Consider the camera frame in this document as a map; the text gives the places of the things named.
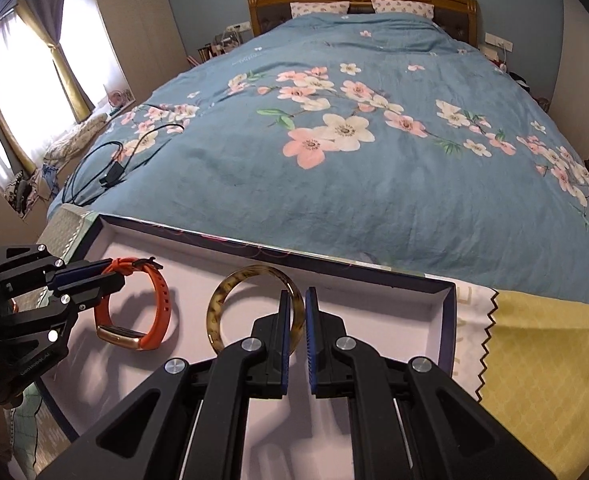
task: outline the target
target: bangle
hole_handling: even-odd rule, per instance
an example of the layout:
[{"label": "bangle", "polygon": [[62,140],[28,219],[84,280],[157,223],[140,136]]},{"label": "bangle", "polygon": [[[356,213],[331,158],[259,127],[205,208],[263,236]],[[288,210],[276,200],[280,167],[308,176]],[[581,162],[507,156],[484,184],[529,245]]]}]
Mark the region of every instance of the bangle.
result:
[{"label": "bangle", "polygon": [[170,295],[168,284],[163,279],[159,269],[162,267],[154,261],[154,258],[142,260],[140,258],[115,258],[106,267],[103,274],[108,272],[120,272],[124,276],[130,276],[134,271],[146,272],[152,280],[152,285],[157,297],[157,311],[154,316],[152,328],[146,334],[114,326],[110,318],[110,295],[105,296],[101,303],[95,307],[95,324],[97,335],[113,345],[131,350],[154,350],[159,347],[170,324]]},{"label": "bangle", "polygon": [[217,286],[210,304],[208,305],[208,312],[206,315],[206,330],[208,339],[212,349],[218,354],[225,348],[221,338],[221,316],[223,314],[223,302],[228,297],[230,291],[239,283],[244,282],[248,278],[258,276],[259,274],[271,274],[278,278],[286,286],[290,300],[292,301],[292,326],[290,327],[290,354],[299,344],[301,335],[303,334],[303,325],[305,324],[305,306],[303,304],[303,297],[294,282],[283,272],[274,267],[265,265],[253,265],[237,270],[225,278],[219,286]]}]

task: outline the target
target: wall socket panel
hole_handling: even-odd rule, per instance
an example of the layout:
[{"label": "wall socket panel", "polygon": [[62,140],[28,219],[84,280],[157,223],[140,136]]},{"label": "wall socket panel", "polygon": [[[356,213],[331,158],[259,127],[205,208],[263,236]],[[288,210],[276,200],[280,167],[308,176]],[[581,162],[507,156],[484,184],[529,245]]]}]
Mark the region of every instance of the wall socket panel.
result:
[{"label": "wall socket panel", "polygon": [[250,22],[243,22],[243,23],[236,23],[234,25],[228,25],[225,30],[236,30],[237,32],[245,32],[246,30],[250,30],[252,25]]},{"label": "wall socket panel", "polygon": [[488,32],[485,33],[485,42],[490,45],[498,46],[500,48],[506,49],[508,52],[512,52],[512,41],[504,40],[503,38],[499,38],[494,34],[490,34]]}]

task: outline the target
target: headboard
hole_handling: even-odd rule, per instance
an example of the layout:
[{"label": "headboard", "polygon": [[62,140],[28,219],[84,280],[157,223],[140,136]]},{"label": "headboard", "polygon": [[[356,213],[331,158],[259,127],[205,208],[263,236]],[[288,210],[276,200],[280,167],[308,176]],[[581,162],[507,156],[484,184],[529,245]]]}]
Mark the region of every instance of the headboard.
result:
[{"label": "headboard", "polygon": [[[259,36],[268,30],[292,19],[290,2],[337,2],[349,1],[350,13],[373,12],[370,0],[248,0],[252,31]],[[477,1],[476,0],[412,0],[434,6],[434,23],[455,40],[477,46]]]}]

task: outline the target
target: blue floral bedspread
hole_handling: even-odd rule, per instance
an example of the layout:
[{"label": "blue floral bedspread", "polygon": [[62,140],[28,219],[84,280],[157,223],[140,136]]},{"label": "blue floral bedspread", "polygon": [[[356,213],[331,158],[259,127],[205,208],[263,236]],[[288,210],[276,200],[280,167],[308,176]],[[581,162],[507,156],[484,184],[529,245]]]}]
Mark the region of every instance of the blue floral bedspread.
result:
[{"label": "blue floral bedspread", "polygon": [[99,195],[97,181],[79,190],[114,156],[127,169],[100,212],[589,303],[580,158],[517,84],[424,18],[290,20],[112,125],[95,145],[123,149],[91,155],[68,202]]}]

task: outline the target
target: metal screw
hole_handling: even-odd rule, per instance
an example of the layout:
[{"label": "metal screw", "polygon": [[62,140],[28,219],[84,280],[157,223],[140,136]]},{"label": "metal screw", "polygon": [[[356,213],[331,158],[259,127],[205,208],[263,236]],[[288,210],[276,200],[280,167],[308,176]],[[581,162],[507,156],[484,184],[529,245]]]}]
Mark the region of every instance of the metal screw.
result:
[{"label": "metal screw", "polygon": [[432,369],[432,363],[427,357],[412,359],[412,367],[419,373],[424,374]]},{"label": "metal screw", "polygon": [[356,346],[356,341],[349,336],[343,336],[337,339],[336,345],[340,350],[351,350]]},{"label": "metal screw", "polygon": [[261,348],[261,339],[257,339],[256,337],[248,337],[247,339],[243,340],[241,343],[241,348],[244,349],[246,352],[254,352]]},{"label": "metal screw", "polygon": [[169,374],[178,374],[181,373],[185,368],[186,368],[186,362],[183,361],[183,359],[171,359],[170,361],[166,362],[166,365],[164,366],[165,370],[167,371],[167,373]]}]

